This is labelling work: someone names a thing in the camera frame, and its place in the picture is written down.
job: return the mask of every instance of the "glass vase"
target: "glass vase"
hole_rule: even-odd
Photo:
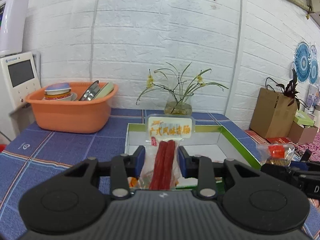
[[[181,114],[181,115],[191,115],[192,114],[192,106],[191,106],[191,98],[193,93],[184,95],[177,93],[169,93],[169,98],[167,100],[167,104],[164,108],[165,114]]]

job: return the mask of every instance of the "plastic packaging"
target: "plastic packaging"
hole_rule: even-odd
[[[191,116],[152,114],[147,117],[146,157],[134,188],[175,189],[181,175],[177,149],[183,138],[193,133]]]
[[[257,144],[260,153],[261,164],[270,163],[280,166],[289,166],[294,153],[294,145],[282,144]]]
[[[70,82],[71,91],[79,97],[91,85],[90,82]],[[102,88],[106,83],[99,83]],[[111,99],[117,93],[113,91],[103,98],[92,101],[56,101],[42,100],[47,87],[41,88],[26,97],[31,104],[37,124],[48,130],[93,133],[99,131],[107,122],[111,113]]]

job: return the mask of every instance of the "snack bag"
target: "snack bag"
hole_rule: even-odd
[[[193,132],[191,116],[151,114],[147,117],[146,155],[134,188],[174,189],[180,177],[177,149],[183,138]]]
[[[261,164],[270,163],[288,167],[294,153],[294,145],[291,143],[258,144],[257,150],[260,153]]]

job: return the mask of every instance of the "white appliance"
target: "white appliance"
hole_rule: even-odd
[[[31,52],[0,58],[0,131],[13,140],[34,122],[28,94],[40,89]]]
[[[22,52],[29,0],[0,1],[0,57]]]

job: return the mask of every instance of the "table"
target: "table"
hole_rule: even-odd
[[[0,234],[6,240],[14,240],[26,230],[18,212],[24,192],[87,157],[110,161],[124,152],[128,123],[144,123],[146,116],[153,113],[163,111],[112,109],[107,124],[92,134],[48,131],[31,124],[0,153]],[[192,116],[199,125],[223,125],[259,160],[255,141],[224,115]],[[100,181],[99,190],[108,193],[109,178]],[[320,215],[311,207],[304,229],[311,236],[318,236]]]

